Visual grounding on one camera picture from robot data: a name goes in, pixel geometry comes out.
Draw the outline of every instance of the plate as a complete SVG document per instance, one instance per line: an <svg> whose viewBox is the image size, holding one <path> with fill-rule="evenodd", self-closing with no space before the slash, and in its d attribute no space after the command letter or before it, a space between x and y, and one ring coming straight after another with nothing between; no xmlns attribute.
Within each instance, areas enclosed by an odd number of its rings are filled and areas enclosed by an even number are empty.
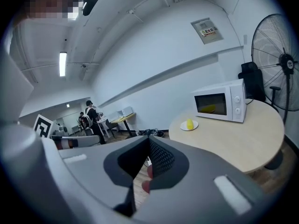
<svg viewBox="0 0 299 224"><path fill-rule="evenodd" d="M187 121L185 121L181 124L181 129L185 130L185 131L191 131L191 130L196 129L198 127L198 122L195 120L192 120L192 122L193 122L193 129L187 129Z"/></svg>

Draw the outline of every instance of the finger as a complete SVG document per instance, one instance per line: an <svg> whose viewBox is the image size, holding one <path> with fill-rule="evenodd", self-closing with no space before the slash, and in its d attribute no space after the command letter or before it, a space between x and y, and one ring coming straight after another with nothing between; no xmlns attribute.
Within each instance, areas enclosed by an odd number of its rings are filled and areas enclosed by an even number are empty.
<svg viewBox="0 0 299 224"><path fill-rule="evenodd" d="M150 193L150 181L142 182L141 187L144 191L146 191L147 193Z"/></svg>
<svg viewBox="0 0 299 224"><path fill-rule="evenodd" d="M153 179L153 165L148 166L148 176Z"/></svg>

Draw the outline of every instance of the yellow object on plate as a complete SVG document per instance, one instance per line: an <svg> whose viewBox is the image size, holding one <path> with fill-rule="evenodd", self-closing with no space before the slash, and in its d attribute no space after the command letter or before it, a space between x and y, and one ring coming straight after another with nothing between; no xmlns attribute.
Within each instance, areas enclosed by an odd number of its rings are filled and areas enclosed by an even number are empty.
<svg viewBox="0 0 299 224"><path fill-rule="evenodd" d="M192 119L187 119L187 129L189 129L189 130L193 129L193 121L192 121Z"/></svg>
<svg viewBox="0 0 299 224"><path fill-rule="evenodd" d="M215 111L215 105L207 105L200 110L200 113L213 113Z"/></svg>

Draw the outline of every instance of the electrical box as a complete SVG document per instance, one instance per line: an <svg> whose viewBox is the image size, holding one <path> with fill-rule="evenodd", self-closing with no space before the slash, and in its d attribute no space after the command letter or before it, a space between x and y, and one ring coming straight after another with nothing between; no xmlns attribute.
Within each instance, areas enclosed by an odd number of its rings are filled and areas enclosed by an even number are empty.
<svg viewBox="0 0 299 224"><path fill-rule="evenodd" d="M219 30L209 18L194 21L191 25L194 27L204 44L223 39Z"/></svg>

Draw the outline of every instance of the round table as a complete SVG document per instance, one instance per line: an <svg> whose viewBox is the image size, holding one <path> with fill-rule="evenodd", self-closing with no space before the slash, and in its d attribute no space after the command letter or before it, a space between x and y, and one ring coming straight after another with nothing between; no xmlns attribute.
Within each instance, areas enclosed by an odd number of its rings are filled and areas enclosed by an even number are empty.
<svg viewBox="0 0 299 224"><path fill-rule="evenodd" d="M180 129L182 122L195 120L192 131ZM171 140L217 154L244 173L270 162L284 139L284 124L276 110L261 101L247 105L243 123L197 117L190 111L177 116L169 128Z"/></svg>

